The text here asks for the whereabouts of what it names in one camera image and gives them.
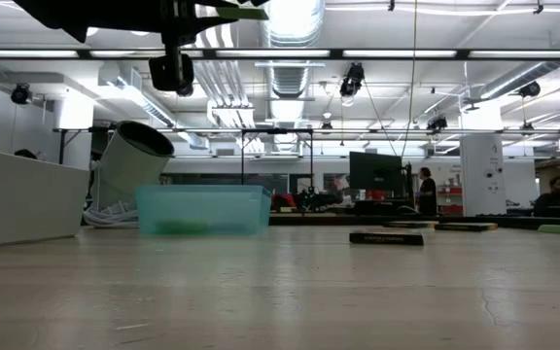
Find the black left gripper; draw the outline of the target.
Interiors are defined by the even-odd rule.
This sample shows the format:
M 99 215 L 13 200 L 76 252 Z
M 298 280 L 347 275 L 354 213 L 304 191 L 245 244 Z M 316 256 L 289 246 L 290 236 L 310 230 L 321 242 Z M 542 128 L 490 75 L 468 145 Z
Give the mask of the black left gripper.
M 251 4 L 261 6 L 270 0 L 195 0 L 195 4 L 228 8 Z M 164 45 L 164 55 L 149 59 L 155 89 L 186 95 L 193 91 L 193 64 L 180 52 L 182 46 L 195 42 L 196 32 L 233 23 L 233 18 L 196 18 L 193 0 L 158 0 L 157 29 Z

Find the yellow green crayon box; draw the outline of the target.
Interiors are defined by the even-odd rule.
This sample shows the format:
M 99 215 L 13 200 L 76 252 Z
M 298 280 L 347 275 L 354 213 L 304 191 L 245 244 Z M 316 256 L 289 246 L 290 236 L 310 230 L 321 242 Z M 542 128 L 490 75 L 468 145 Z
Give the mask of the yellow green crayon box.
M 349 233 L 349 241 L 353 244 L 381 244 L 423 246 L 423 235 L 407 231 L 354 231 Z
M 435 230 L 483 232 L 496 230 L 497 224 L 494 223 L 439 223 L 435 224 Z
M 382 224 L 385 228 L 434 228 L 438 222 L 436 221 L 393 221 Z

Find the black overhead light bar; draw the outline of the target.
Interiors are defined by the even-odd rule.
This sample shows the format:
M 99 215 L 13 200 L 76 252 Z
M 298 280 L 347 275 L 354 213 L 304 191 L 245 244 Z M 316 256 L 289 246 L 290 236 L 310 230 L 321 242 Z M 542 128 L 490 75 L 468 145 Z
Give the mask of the black overhead light bar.
M 560 61 L 560 50 L 184 49 L 194 60 Z M 146 60 L 160 49 L 0 49 L 0 60 Z

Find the teal translucent plastic bin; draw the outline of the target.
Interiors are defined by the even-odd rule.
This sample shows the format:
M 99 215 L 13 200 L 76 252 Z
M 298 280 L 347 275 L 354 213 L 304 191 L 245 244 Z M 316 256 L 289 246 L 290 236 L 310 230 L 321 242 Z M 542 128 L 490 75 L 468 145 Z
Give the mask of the teal translucent plastic bin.
M 153 235 L 258 235 L 271 193 L 256 185 L 145 185 L 135 192 L 139 228 Z

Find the black computer monitor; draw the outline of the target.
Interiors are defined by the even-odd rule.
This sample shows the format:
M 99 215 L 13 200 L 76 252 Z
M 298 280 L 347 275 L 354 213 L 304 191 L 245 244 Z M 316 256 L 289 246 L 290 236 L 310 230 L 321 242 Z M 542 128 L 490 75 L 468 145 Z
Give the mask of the black computer monitor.
M 351 152 L 349 185 L 352 190 L 384 191 L 404 197 L 402 159 L 396 156 Z

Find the white translucent plastic bin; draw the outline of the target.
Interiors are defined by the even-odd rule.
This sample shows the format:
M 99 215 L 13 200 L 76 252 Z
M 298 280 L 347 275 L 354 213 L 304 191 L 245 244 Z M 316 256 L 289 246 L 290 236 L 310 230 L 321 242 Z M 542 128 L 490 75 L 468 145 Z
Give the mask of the white translucent plastic bin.
M 0 246 L 76 235 L 88 176 L 86 170 L 0 153 Z

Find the person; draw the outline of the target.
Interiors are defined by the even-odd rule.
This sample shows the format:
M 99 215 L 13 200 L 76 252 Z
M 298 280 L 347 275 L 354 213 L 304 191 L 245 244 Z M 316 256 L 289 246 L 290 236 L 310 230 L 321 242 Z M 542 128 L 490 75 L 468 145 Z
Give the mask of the person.
M 560 218 L 560 176 L 549 182 L 550 191 L 541 194 L 535 201 L 535 217 Z
M 418 210 L 424 216 L 438 214 L 437 185 L 432 178 L 432 172 L 427 167 L 422 167 L 418 172 L 421 185 L 418 192 Z

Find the red shelf unit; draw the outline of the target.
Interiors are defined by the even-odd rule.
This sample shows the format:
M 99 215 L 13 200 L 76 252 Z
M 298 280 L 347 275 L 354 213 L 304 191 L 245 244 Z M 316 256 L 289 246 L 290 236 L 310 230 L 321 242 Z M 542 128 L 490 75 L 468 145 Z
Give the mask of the red shelf unit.
M 462 216 L 464 212 L 463 188 L 437 185 L 437 208 L 441 216 Z

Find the white column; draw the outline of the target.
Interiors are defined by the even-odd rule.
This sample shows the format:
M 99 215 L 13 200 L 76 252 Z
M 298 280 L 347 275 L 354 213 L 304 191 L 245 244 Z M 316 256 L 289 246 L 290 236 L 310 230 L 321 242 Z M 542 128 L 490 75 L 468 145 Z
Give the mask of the white column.
M 464 215 L 507 212 L 502 136 L 465 135 L 460 141 Z

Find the silver ceiling duct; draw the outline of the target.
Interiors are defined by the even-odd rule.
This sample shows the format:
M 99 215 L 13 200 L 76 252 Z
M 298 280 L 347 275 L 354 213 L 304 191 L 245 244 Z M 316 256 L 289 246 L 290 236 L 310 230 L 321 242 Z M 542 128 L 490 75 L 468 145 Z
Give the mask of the silver ceiling duct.
M 270 0 L 263 8 L 265 47 L 306 49 L 317 45 L 324 20 L 326 0 Z M 306 91 L 310 68 L 273 67 L 268 70 L 271 91 L 278 97 L 298 98 Z

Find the distant black rig frame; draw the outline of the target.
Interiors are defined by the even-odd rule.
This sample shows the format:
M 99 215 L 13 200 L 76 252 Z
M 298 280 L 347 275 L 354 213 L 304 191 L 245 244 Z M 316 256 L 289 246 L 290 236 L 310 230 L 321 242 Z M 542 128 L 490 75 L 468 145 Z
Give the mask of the distant black rig frame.
M 248 134 L 254 133 L 258 136 L 260 133 L 264 133 L 267 135 L 286 135 L 286 134 L 294 134 L 295 136 L 299 136 L 300 134 L 307 134 L 309 136 L 309 140 L 307 142 L 308 148 L 310 149 L 309 154 L 309 180 L 310 186 L 309 189 L 311 191 L 314 190 L 314 130 L 312 128 L 283 128 L 283 127 L 273 127 L 273 128 L 241 128 L 239 130 L 240 134 L 240 183 L 242 185 L 245 184 L 246 176 L 245 176 L 245 148 L 246 148 L 246 141 L 245 138 Z

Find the black aluminium table frame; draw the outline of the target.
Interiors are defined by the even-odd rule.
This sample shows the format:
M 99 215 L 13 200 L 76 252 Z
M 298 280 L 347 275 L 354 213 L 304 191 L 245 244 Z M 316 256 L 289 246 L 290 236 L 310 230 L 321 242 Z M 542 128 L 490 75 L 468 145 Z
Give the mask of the black aluminium table frame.
M 560 218 L 477 216 L 477 217 L 420 217 L 420 216 L 357 216 L 349 214 L 271 214 L 271 226 L 378 226 L 385 222 L 432 221 L 439 223 L 492 223 L 499 228 L 536 229 L 542 225 L 560 226 Z

